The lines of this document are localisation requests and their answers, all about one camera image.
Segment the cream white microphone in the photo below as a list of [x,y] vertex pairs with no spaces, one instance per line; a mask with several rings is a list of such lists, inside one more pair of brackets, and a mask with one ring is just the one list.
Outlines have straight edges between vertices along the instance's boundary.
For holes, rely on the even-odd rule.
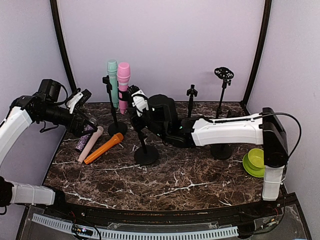
[[83,161],[87,158],[89,152],[92,150],[93,146],[95,145],[98,138],[103,134],[104,128],[102,126],[98,126],[96,132],[92,134],[92,136],[89,138],[86,146],[84,147],[83,151],[78,157],[77,162],[79,164],[82,164]]

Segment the glitter microphone with silver grille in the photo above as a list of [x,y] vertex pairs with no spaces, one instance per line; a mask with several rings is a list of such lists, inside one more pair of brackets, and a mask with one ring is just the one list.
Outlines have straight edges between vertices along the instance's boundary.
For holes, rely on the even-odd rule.
[[90,125],[87,125],[84,129],[84,131],[90,131],[90,133],[83,135],[80,137],[79,141],[76,144],[75,151],[78,153],[81,153],[85,146],[87,145],[90,137],[93,134],[93,128]]

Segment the orange microphone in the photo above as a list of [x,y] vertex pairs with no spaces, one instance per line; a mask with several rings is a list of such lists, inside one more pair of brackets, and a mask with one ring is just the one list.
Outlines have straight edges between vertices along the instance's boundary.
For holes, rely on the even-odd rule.
[[122,133],[118,132],[114,134],[111,139],[109,139],[105,144],[100,146],[97,150],[95,150],[92,154],[90,154],[85,160],[84,163],[86,165],[92,163],[94,160],[99,158],[102,154],[107,152],[109,149],[111,149],[113,146],[121,143],[124,139],[124,136]]

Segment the pink microphone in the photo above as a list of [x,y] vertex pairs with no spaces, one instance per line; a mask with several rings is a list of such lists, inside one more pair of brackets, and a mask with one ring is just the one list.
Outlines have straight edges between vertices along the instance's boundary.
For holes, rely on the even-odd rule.
[[127,101],[124,100],[125,93],[127,92],[129,81],[131,77],[131,67],[127,62],[120,62],[117,69],[117,81],[118,81],[118,99],[119,109],[122,115],[125,114],[128,107]]

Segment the black tripod stand with shock mount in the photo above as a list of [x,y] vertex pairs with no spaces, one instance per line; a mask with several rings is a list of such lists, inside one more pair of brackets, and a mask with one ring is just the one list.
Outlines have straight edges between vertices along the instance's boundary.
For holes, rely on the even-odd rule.
[[224,98],[224,94],[225,94],[225,90],[227,88],[227,86],[230,86],[232,83],[232,79],[234,78],[234,73],[227,67],[218,67],[214,70],[214,74],[220,79],[222,80],[222,90],[221,90],[221,94],[220,94],[220,99],[219,99],[219,104],[218,107],[216,109],[216,114],[215,114],[215,118],[217,119],[219,117],[219,115],[222,113],[222,102],[223,102],[223,98]]

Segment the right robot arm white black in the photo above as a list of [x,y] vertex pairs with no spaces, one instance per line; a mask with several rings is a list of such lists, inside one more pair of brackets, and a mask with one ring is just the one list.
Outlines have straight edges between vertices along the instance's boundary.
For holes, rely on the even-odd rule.
[[129,94],[128,106],[131,124],[137,132],[148,129],[165,144],[177,148],[238,143],[262,145],[265,174],[262,201],[255,205],[255,213],[266,217],[274,210],[291,157],[287,133],[278,112],[264,107],[261,113],[242,117],[180,119],[172,98],[163,94],[146,97],[142,90]]

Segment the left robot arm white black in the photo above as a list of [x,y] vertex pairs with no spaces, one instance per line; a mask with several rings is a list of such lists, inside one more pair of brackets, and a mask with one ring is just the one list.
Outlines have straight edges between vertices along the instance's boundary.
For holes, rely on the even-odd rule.
[[[0,124],[0,159],[3,161],[21,134],[33,123],[52,123],[52,129],[64,126],[75,137],[93,134],[97,125],[80,110],[91,92],[76,89],[65,100],[59,101],[64,86],[53,79],[43,79],[33,95],[22,95],[10,105],[8,114]],[[60,218],[67,218],[70,206],[56,199],[56,191],[42,185],[17,183],[0,179],[0,206],[45,205]]]

